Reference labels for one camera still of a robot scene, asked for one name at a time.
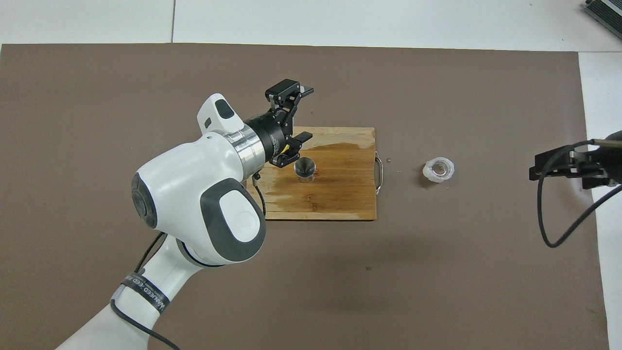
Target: cable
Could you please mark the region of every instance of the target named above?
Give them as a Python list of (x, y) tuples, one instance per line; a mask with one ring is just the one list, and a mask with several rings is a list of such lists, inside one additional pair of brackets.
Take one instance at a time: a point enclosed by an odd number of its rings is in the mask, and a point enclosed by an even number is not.
[(261, 198), (261, 209), (264, 212), (264, 216), (266, 216), (266, 201), (264, 200), (264, 196), (261, 194), (259, 186), (255, 186), (255, 189), (257, 190), (257, 194), (259, 194), (259, 198)]
[(165, 235), (164, 232), (160, 232), (160, 234), (158, 234), (158, 236), (155, 237), (154, 241), (151, 242), (151, 245), (149, 246), (149, 248), (147, 248), (147, 250), (145, 251), (145, 254), (142, 255), (141, 261), (138, 262), (138, 265), (136, 265), (136, 268), (134, 269), (134, 272), (138, 273), (138, 271), (141, 270), (142, 264), (145, 262), (145, 259), (147, 258), (147, 256), (149, 255), (149, 252), (151, 252), (151, 250), (154, 248), (154, 246), (156, 245), (157, 241), (160, 239), (160, 237), (162, 237), (163, 235)]
[[(149, 256), (149, 253), (151, 252), (151, 250), (153, 250), (154, 246), (156, 245), (157, 241), (160, 240), (161, 237), (165, 237), (167, 234), (165, 234), (164, 232), (160, 232), (158, 234), (158, 236), (155, 237), (155, 239), (153, 240), (153, 242), (151, 242), (149, 248), (147, 248), (147, 250), (145, 251), (145, 254), (143, 254), (141, 261), (138, 263), (138, 265), (136, 266), (136, 269), (134, 270), (135, 273), (138, 273), (138, 271), (140, 271), (142, 264), (145, 262), (145, 260), (147, 259), (147, 256)], [(172, 341), (166, 339), (164, 336), (158, 334), (157, 332), (143, 326), (142, 324), (138, 323), (136, 320), (134, 320), (133, 318), (129, 317), (128, 315), (124, 314), (123, 311), (119, 310), (119, 308), (114, 304), (114, 296), (113, 299), (110, 299), (110, 308), (114, 311), (114, 313), (119, 316), (121, 319), (125, 320), (125, 322), (131, 324), (132, 326), (140, 329), (141, 331), (147, 333), (148, 335), (158, 339), (159, 341), (163, 342), (164, 344), (170, 346), (172, 349), (175, 350), (179, 350), (179, 347), (177, 345), (175, 345)]]
[(125, 320), (126, 322), (131, 324), (132, 326), (140, 329), (141, 331), (147, 333), (148, 335), (150, 335), (150, 336), (158, 339), (159, 341), (163, 342), (164, 344), (170, 346), (171, 349), (179, 350), (177, 345), (175, 345), (172, 341), (166, 339), (165, 337), (163, 337), (163, 336), (159, 335), (158, 333), (152, 331), (151, 329), (143, 326), (142, 324), (134, 321), (134, 319), (132, 319), (128, 315), (124, 314), (123, 311), (119, 310), (119, 308), (114, 304), (114, 299), (110, 300), (110, 307), (113, 309), (114, 313), (117, 314), (117, 316), (119, 316), (120, 318), (122, 318), (123, 320)]
[(557, 240), (555, 241), (555, 243), (551, 243), (549, 238), (547, 237), (546, 231), (544, 230), (544, 221), (542, 219), (542, 185), (544, 184), (544, 178), (547, 176), (547, 174), (550, 171), (551, 166), (553, 165), (553, 163), (558, 160), (562, 154), (567, 153), (579, 146), (584, 146), (586, 144), (594, 144), (594, 140), (587, 140), (587, 141), (581, 141), (581, 142), (577, 142), (575, 144), (571, 144), (570, 146), (564, 147), (563, 149), (559, 150), (558, 152), (556, 152), (555, 154), (553, 154), (553, 156), (551, 156), (549, 158), (549, 160), (545, 163), (544, 167), (542, 168), (542, 172), (540, 173), (540, 178), (538, 179), (538, 190), (537, 190), (537, 211), (538, 211), (538, 225), (540, 226), (540, 233), (542, 234), (542, 239), (544, 240), (544, 243), (549, 246), (550, 248), (557, 248), (559, 247), (569, 236), (570, 234), (592, 213), (596, 210), (596, 208), (600, 207), (601, 204), (603, 204), (605, 201), (607, 201), (609, 198), (613, 197), (615, 194), (619, 193), (620, 191), (622, 191), (622, 186), (618, 186), (616, 188), (614, 188), (613, 190), (609, 191), (607, 194), (605, 194), (601, 199), (597, 200), (596, 202), (594, 202), (594, 204), (592, 204), (586, 211), (584, 211), (581, 216), (579, 216), (579, 218), (577, 218), (575, 220), (575, 222), (572, 223), (572, 225), (570, 225), (570, 227), (566, 230), (566, 232), (564, 232), (564, 234)]
[(257, 185), (257, 181), (261, 178), (259, 175), (259, 171), (253, 175), (253, 186), (257, 190), (257, 194), (259, 194), (259, 198), (261, 199), (261, 208), (263, 210), (264, 216), (266, 216), (266, 200), (264, 199), (264, 195), (261, 194), (261, 190), (259, 190), (259, 186)]

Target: metal cup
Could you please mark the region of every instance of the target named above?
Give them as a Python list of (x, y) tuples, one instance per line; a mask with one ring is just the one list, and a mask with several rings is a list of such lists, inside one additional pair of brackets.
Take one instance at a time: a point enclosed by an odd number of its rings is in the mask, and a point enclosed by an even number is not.
[(315, 174), (315, 162), (308, 157), (302, 157), (294, 163), (294, 172), (298, 176), (298, 181), (306, 184), (313, 181)]

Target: brown mat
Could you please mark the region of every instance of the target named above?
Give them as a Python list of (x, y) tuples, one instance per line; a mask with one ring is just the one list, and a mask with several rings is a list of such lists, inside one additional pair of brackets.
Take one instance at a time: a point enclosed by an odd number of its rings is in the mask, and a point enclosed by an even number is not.
[[(269, 222), (157, 331), (183, 349), (607, 348), (595, 220), (547, 248), (527, 180), (585, 139), (576, 53), (201, 44), (2, 46), (2, 348), (54, 348), (94, 316), (155, 236), (134, 171), (200, 136), (211, 93), (247, 118), (282, 78), (315, 88), (298, 125), (376, 129), (378, 219)], [(436, 156), (457, 170), (431, 186)], [(552, 233), (592, 201), (546, 187)]]

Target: metal handle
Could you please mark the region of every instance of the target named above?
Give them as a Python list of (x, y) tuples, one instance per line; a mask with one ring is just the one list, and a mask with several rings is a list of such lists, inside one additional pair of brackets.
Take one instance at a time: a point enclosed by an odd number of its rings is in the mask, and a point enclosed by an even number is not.
[(383, 177), (384, 177), (384, 169), (383, 169), (383, 161), (380, 160), (380, 156), (378, 156), (378, 151), (376, 151), (376, 159), (374, 159), (375, 163), (378, 163), (380, 167), (380, 183), (376, 186), (376, 196), (380, 193), (380, 187), (383, 186)]

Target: wooden cutting board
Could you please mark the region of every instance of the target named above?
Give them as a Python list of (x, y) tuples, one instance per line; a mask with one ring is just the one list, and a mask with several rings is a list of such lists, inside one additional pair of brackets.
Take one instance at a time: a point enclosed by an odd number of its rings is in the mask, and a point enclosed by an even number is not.
[[(375, 220), (374, 128), (294, 127), (294, 135), (302, 131), (313, 134), (300, 156), (315, 161), (315, 178), (303, 184), (293, 164), (266, 164), (259, 180), (266, 219)], [(249, 192), (261, 205), (251, 186)]]

